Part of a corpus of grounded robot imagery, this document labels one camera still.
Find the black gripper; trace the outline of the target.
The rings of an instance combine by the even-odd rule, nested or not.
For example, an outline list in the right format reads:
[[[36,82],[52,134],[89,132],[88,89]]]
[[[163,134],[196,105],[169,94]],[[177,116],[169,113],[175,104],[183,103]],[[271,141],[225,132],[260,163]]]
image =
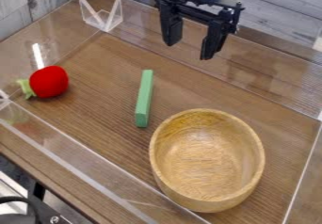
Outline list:
[[[183,37],[183,18],[208,24],[200,60],[221,51],[228,33],[235,33],[240,13],[245,9],[237,0],[157,0],[161,39],[167,46]]]

